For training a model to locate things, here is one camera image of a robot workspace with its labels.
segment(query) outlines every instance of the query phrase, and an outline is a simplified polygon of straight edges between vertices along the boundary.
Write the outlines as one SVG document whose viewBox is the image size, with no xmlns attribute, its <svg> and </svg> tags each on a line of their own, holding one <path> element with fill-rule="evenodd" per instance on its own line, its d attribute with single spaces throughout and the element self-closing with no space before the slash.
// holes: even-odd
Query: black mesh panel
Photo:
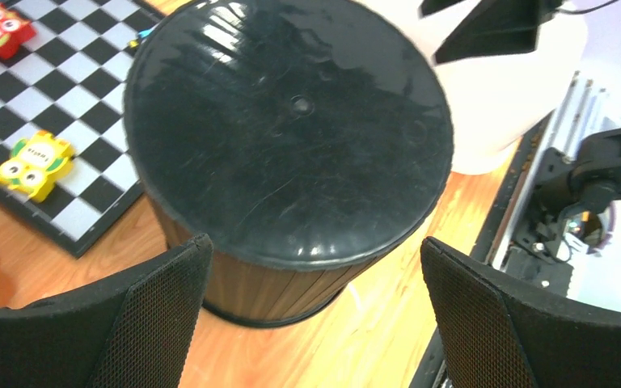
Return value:
<svg viewBox="0 0 621 388">
<path fill-rule="evenodd" d="M 129 290 L 89 387 L 179 385 L 205 287 L 194 279 L 206 264 L 183 255 Z"/>
<path fill-rule="evenodd" d="M 455 388 L 535 386 L 501 296 L 431 244 L 421 253 Z"/>
</svg>

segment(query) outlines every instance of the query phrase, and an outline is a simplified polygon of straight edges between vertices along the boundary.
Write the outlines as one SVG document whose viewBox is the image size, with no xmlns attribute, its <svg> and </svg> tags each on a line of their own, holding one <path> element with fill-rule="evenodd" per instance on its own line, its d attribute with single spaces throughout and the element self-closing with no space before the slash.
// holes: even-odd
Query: black bracket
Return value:
<svg viewBox="0 0 621 388">
<path fill-rule="evenodd" d="M 572 161 L 565 154 L 555 148 L 549 148 L 543 155 L 535 178 L 535 190 L 541 188 L 541 184 L 569 173 L 573 169 Z M 530 200 L 525 213 L 518 220 L 513 233 L 513 245 L 520 247 L 525 252 L 554 264 L 554 257 L 562 242 L 561 235 L 564 229 L 564 220 L 558 222 L 544 221 L 544 214 L 540 207 Z"/>
<path fill-rule="evenodd" d="M 424 0 L 420 17 L 463 0 Z M 531 53 L 539 26 L 553 18 L 564 0 L 482 0 L 434 54 L 437 63 L 469 57 Z"/>
</svg>

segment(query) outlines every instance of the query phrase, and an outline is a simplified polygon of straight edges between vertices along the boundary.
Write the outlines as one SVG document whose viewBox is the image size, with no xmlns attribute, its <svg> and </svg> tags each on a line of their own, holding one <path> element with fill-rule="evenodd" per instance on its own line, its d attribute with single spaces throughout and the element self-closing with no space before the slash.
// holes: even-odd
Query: cable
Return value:
<svg viewBox="0 0 621 388">
<path fill-rule="evenodd" d="M 563 244 L 565 244 L 565 246 L 568 247 L 568 258 L 565 259 L 565 260 L 561 260 L 561 259 L 559 259 L 559 258 L 554 256 L 553 259 L 555 261 L 559 262 L 559 263 L 565 264 L 568 261 L 572 260 L 572 249 L 574 249 L 574 248 L 572 248 L 572 245 L 570 245 L 570 242 L 568 242 L 568 240 L 565 238 L 565 234 L 563 235 L 561 240 L 563 241 Z"/>
<path fill-rule="evenodd" d="M 592 8 L 587 8 L 585 10 L 576 10 L 576 11 L 571 11 L 571 10 L 564 10 L 559 8 L 558 12 L 560 12 L 561 14 L 566 14 L 566 15 L 586 15 L 590 12 L 594 12 L 594 11 L 598 11 L 606 6 L 609 6 L 610 4 L 615 4 L 617 2 L 619 2 L 620 0 L 609 0 L 607 2 L 604 2 L 603 4 L 601 4 L 600 6 L 595 6 Z"/>
</svg>

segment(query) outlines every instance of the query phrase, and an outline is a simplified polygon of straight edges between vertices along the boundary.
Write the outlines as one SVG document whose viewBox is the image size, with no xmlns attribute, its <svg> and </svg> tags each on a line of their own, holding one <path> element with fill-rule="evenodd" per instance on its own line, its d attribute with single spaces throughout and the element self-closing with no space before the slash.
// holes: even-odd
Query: checkered mat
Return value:
<svg viewBox="0 0 621 388">
<path fill-rule="evenodd" d="M 0 164 L 39 129 L 70 141 L 77 157 L 44 202 L 0 188 L 0 205 L 79 257 L 142 193 L 121 120 L 132 62 L 125 47 L 161 15 L 133 0 L 5 5 L 37 33 L 0 61 Z"/>
</svg>

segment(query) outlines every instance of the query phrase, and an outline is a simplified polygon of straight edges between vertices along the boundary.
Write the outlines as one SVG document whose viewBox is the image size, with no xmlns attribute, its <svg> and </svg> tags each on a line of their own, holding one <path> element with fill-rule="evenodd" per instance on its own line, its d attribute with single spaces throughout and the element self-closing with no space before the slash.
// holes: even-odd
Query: yellow toy robot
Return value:
<svg viewBox="0 0 621 388">
<path fill-rule="evenodd" d="M 0 166 L 0 185 L 23 192 L 41 202 L 53 190 L 57 180 L 70 173 L 73 146 L 46 131 L 32 139 L 22 139 L 13 147 L 11 158 Z"/>
</svg>

